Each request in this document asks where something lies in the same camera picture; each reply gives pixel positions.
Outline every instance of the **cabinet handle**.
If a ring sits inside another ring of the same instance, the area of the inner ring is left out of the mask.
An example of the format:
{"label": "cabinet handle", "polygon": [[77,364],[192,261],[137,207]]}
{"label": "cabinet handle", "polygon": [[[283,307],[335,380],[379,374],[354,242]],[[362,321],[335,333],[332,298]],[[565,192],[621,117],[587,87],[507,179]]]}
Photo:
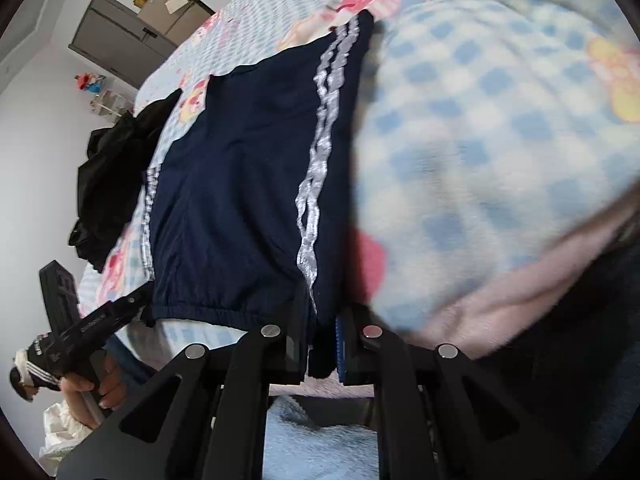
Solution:
{"label": "cabinet handle", "polygon": [[158,35],[154,32],[152,32],[151,30],[149,30],[148,28],[143,28],[142,32],[144,32],[146,35],[151,36],[152,38],[157,38]]}

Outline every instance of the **gray cabinet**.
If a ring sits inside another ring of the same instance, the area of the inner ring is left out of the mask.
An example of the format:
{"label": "gray cabinet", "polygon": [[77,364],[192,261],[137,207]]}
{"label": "gray cabinet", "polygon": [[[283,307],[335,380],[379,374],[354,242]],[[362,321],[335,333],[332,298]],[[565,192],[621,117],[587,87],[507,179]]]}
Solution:
{"label": "gray cabinet", "polygon": [[91,0],[69,48],[140,88],[176,45],[116,0]]}

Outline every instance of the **black garment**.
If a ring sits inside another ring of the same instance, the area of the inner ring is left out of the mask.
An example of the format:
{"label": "black garment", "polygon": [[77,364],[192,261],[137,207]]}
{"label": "black garment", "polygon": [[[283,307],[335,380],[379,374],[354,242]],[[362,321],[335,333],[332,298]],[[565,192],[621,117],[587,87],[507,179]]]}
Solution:
{"label": "black garment", "polygon": [[69,245],[98,272],[131,220],[144,184],[143,171],[181,93],[176,90],[149,104],[137,117],[126,112],[113,128],[91,133],[89,160],[78,169],[79,220]]}
{"label": "black garment", "polygon": [[548,316],[479,361],[589,472],[640,403],[639,276],[640,243],[604,254]]}
{"label": "black garment", "polygon": [[[320,326],[333,324],[344,273],[351,120],[373,20],[362,12],[357,23],[346,27],[354,43],[318,198],[313,294]],[[330,59],[341,59],[349,43],[338,46],[336,39],[332,32],[210,78],[206,109],[172,144],[159,173],[150,215],[152,317],[250,330],[278,322],[279,308],[289,306],[299,286],[306,287],[296,263],[296,197],[318,124],[315,78],[321,56],[333,45]],[[331,63],[327,72],[339,80]]]}

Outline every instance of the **pink cloth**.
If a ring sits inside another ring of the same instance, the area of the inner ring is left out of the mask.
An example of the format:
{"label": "pink cloth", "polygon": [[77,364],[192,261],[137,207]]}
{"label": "pink cloth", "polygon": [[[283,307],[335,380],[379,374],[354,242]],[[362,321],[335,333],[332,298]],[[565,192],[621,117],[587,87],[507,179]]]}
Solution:
{"label": "pink cloth", "polygon": [[452,343],[479,358],[505,345],[541,319],[616,239],[638,209],[638,190],[567,235],[533,264],[498,276],[437,312],[407,336],[417,346]]}

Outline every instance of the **checkered blanket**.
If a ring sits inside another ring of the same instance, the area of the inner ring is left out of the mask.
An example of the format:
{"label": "checkered blanket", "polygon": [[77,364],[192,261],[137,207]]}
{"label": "checkered blanket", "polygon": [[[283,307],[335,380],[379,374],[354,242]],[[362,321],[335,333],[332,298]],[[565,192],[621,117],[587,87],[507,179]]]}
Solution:
{"label": "checkered blanket", "polygon": [[[211,73],[363,8],[378,22],[354,129],[351,277],[355,294],[408,330],[537,260],[636,181],[640,46],[613,0],[233,0],[140,90],[137,110],[178,86],[186,96],[151,166],[202,111]],[[86,270],[84,312],[145,281],[142,211],[141,195],[103,275]],[[160,367],[191,342],[213,348],[241,332],[166,320],[119,335]]]}

